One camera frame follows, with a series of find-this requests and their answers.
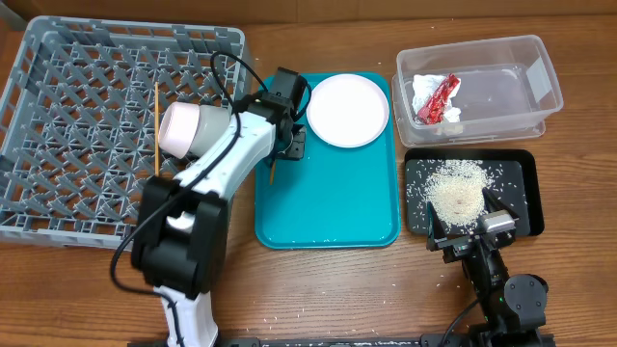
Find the white paper cup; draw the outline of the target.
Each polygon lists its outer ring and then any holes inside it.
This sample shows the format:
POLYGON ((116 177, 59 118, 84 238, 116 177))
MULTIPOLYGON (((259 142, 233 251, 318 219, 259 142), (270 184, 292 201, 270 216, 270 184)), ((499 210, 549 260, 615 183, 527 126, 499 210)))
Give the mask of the white paper cup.
POLYGON ((169 227, 185 232, 191 233, 195 223, 195 216, 186 211, 183 211, 178 217, 168 216, 166 223, 169 227))

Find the white tissue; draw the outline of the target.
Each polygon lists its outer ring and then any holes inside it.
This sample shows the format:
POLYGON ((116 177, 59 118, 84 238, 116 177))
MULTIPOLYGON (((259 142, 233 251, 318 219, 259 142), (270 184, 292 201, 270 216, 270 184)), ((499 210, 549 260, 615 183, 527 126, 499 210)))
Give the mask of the white tissue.
MULTIPOLYGON (((413 92, 414 92, 414 96, 412 100, 412 108, 415 113, 415 121, 417 123, 426 125, 419 119, 416 113, 423 107, 423 105, 426 103, 428 98, 436 90, 436 88, 442 82, 444 77, 447 75, 426 74, 426 75, 415 75, 414 76, 414 80, 412 83, 413 92)), ((460 80, 458 91, 448 102, 448 105, 446 107, 446 112, 444 113, 444 118, 442 122, 454 123, 454 122, 460 121, 461 110, 452 105, 452 99, 457 95, 457 93, 460 90, 460 87, 461 87, 461 80, 460 80)))

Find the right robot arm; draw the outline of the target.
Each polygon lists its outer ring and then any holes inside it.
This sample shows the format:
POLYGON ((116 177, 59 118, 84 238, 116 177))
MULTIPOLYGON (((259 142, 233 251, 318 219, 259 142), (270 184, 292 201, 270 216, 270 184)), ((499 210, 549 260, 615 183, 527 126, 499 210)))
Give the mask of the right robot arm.
POLYGON ((448 326, 444 334, 425 334, 425 346, 555 347, 551 334, 542 334, 546 324, 548 283, 537 275, 511 276, 500 249, 516 240, 519 215, 491 191, 482 190, 488 212, 478 219, 478 229, 469 235, 448 238, 437 211, 427 204, 429 232, 427 249, 443 252, 443 261, 460 261, 476 299, 448 326))

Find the large white plate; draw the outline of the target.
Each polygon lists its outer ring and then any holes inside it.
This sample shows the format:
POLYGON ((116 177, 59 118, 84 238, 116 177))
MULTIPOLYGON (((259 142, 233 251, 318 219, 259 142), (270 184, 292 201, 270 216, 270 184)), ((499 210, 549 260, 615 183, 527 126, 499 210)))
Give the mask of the large white plate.
POLYGON ((307 108, 312 131, 334 147, 370 144, 389 122, 389 103, 379 86, 358 74, 337 74, 312 90, 307 108))

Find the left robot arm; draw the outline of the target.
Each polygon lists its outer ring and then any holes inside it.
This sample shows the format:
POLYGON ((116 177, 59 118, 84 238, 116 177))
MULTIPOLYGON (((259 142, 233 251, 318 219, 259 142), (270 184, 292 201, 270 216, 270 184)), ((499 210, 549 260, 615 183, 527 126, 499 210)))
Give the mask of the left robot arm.
POLYGON ((175 101, 157 122, 157 150, 198 159, 172 178, 147 180, 136 228, 116 248, 109 273, 118 289, 161 300, 164 345, 216 344, 211 290, 226 258, 233 197, 261 161, 274 167, 303 158, 307 130, 299 120, 310 98, 307 79, 281 67, 228 109, 175 101))

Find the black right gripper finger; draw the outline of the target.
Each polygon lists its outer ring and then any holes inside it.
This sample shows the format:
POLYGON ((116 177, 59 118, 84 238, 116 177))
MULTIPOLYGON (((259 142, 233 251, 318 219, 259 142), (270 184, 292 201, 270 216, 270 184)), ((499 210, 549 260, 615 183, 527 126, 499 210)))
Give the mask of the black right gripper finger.
POLYGON ((428 239, 432 241, 445 239, 446 232, 432 202, 427 203, 427 217, 429 221, 428 239))
POLYGON ((496 197, 490 189, 483 188, 482 195, 485 201, 486 209, 489 213, 504 211, 514 221, 519 220, 519 215, 512 208, 504 204, 498 197, 496 197))

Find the pile of rice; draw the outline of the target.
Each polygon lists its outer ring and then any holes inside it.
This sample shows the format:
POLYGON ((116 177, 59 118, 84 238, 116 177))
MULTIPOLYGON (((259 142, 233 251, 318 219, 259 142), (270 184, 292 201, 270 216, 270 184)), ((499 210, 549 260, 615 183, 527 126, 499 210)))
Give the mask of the pile of rice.
POLYGON ((477 219, 487 212, 483 188, 492 188, 497 175, 482 160, 423 159, 411 162, 406 170, 411 181, 406 184, 406 201, 419 212, 416 226, 427 221, 426 204, 430 202, 445 231, 449 234, 469 233, 477 227, 477 219))

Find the red snack wrapper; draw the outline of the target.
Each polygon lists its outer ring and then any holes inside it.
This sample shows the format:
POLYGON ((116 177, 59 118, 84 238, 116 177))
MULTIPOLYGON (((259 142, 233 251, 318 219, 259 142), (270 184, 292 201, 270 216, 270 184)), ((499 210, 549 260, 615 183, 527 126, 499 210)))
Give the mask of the red snack wrapper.
POLYGON ((458 91, 460 80, 452 73, 444 77, 423 107, 416 113, 426 125, 443 121, 444 113, 450 99, 458 91))

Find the wooden chopstick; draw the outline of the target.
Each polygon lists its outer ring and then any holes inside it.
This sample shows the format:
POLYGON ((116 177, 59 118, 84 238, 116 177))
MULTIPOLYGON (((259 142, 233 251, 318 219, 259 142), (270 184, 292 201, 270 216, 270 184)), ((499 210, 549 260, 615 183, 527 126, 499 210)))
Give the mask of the wooden chopstick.
POLYGON ((270 168, 270 175, 269 175, 269 185, 272 185, 274 183, 274 178, 275 178, 275 172, 276 172, 276 160, 273 161, 271 168, 270 168))
POLYGON ((159 84, 154 83, 154 169, 155 175, 160 175, 160 147, 159 147, 159 84))

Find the grey bowl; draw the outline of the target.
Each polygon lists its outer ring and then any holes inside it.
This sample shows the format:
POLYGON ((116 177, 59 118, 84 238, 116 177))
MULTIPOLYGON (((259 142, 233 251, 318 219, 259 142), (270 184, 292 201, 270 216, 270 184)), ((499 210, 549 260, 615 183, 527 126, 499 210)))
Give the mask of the grey bowl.
POLYGON ((203 156, 227 131, 230 112, 226 108, 211 105, 190 107, 189 130, 192 134, 188 151, 203 156))

